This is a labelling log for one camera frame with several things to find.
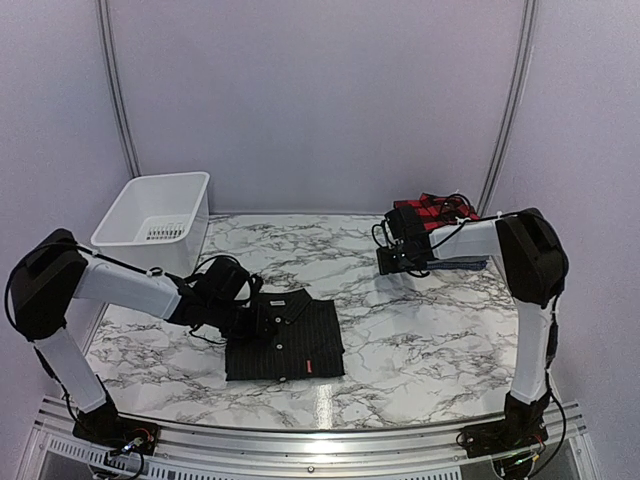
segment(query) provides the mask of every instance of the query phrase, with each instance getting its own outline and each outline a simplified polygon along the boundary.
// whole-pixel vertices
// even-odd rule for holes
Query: white wall
[[[571,263],[553,373],[583,406],[605,478],[638,478],[640,3],[541,2],[492,210],[537,206]]]
[[[217,211],[478,199],[523,2],[112,2],[144,173],[202,169]]]
[[[100,56],[94,4],[0,1],[0,284],[58,226],[87,242],[127,179]],[[97,305],[69,316],[77,339]],[[54,384],[0,314],[0,476],[15,478]]]

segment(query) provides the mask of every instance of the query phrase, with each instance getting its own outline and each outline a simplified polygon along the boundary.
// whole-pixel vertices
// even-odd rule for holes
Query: marble surface
[[[377,272],[374,216],[218,216],[203,258],[235,255],[265,291],[334,299],[347,374],[284,383],[225,381],[224,347],[110,306],[88,352],[123,412],[212,425],[395,427],[501,411],[517,314],[491,263],[425,279]],[[217,331],[203,327],[211,339]]]

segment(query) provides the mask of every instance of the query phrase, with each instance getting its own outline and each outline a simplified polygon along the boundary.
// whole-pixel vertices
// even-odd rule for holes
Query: black shirt
[[[277,327],[269,343],[228,340],[227,380],[293,380],[344,375],[344,347],[333,300],[306,290],[260,293],[256,300]]]

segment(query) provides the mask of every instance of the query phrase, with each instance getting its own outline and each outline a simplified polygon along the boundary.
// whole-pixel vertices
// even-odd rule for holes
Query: white basket
[[[91,243],[101,253],[140,268],[186,276],[207,231],[206,172],[135,178],[125,185]]]

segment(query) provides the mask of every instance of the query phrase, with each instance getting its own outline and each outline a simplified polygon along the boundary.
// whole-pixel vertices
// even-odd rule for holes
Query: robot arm
[[[516,370],[505,401],[505,420],[463,431],[469,456],[505,451],[535,435],[546,440],[541,425],[551,395],[547,369],[557,349],[555,303],[568,271],[553,228],[536,209],[477,221],[460,219],[457,225],[431,232],[424,230],[410,207],[392,210],[385,221],[395,242],[377,251],[382,275],[422,270],[429,261],[456,257],[494,256],[503,263],[518,309]]]
[[[45,370],[78,405],[76,436],[100,443],[126,438],[140,425],[119,417],[66,329],[65,313],[73,298],[120,305],[178,325],[211,325],[226,338],[268,339],[275,334],[268,317],[251,305],[262,280],[232,257],[213,260],[206,273],[182,279],[104,257],[76,244],[70,232],[57,230],[16,266],[5,308],[10,288],[16,330],[34,344]]]

